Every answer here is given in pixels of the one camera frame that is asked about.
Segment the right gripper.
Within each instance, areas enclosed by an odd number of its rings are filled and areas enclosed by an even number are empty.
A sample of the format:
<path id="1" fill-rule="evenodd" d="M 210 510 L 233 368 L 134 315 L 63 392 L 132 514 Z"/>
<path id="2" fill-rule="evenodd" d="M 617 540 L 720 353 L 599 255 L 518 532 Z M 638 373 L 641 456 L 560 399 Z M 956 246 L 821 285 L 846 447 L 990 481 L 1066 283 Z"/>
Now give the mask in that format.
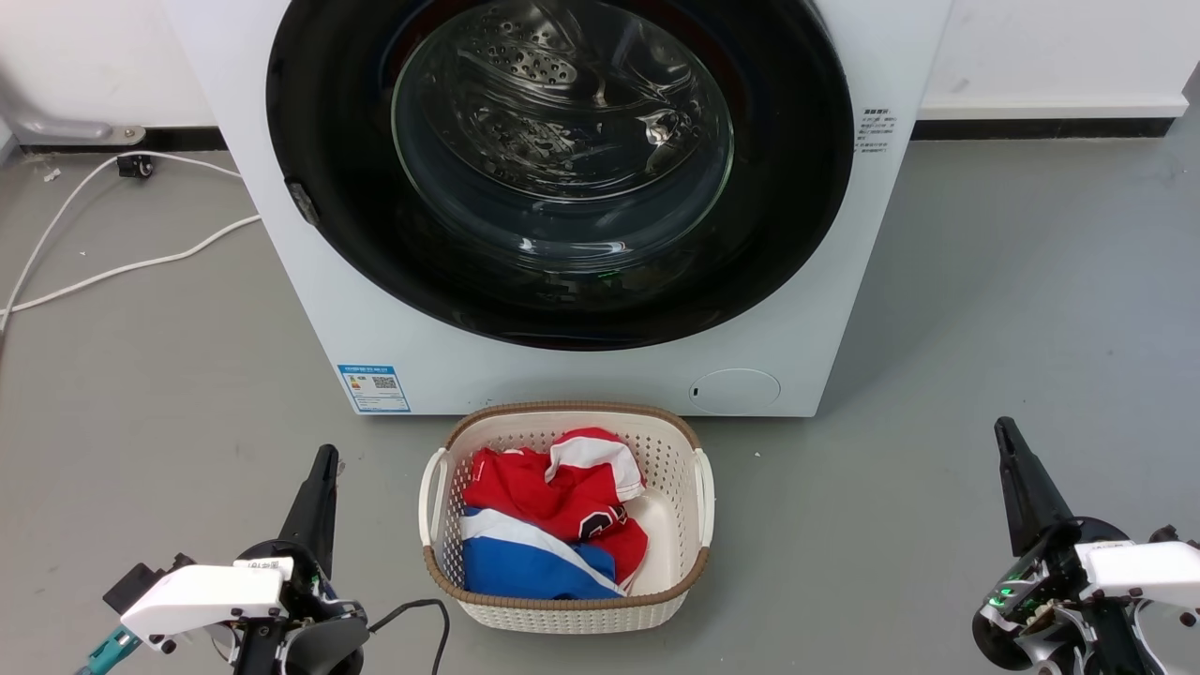
<path id="1" fill-rule="evenodd" d="M 1094 516 L 1075 516 L 1010 417 L 994 425 L 998 477 L 1015 565 L 972 619 L 979 653 L 995 667 L 1034 674 L 1152 674 L 1136 641 L 1127 595 L 1087 595 L 1076 546 L 1129 538 Z"/>

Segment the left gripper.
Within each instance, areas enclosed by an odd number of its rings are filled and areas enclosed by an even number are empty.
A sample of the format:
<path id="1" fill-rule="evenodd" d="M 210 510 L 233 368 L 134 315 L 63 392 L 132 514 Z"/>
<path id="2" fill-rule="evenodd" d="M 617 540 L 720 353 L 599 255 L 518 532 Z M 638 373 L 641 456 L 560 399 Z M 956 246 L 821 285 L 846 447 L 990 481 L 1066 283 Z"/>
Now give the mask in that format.
<path id="1" fill-rule="evenodd" d="M 334 591 L 340 450 L 323 444 L 300 484 L 278 539 L 250 546 L 241 563 L 292 563 L 262 619 L 235 621 L 236 674 L 359 674 L 370 633 L 356 601 Z"/>

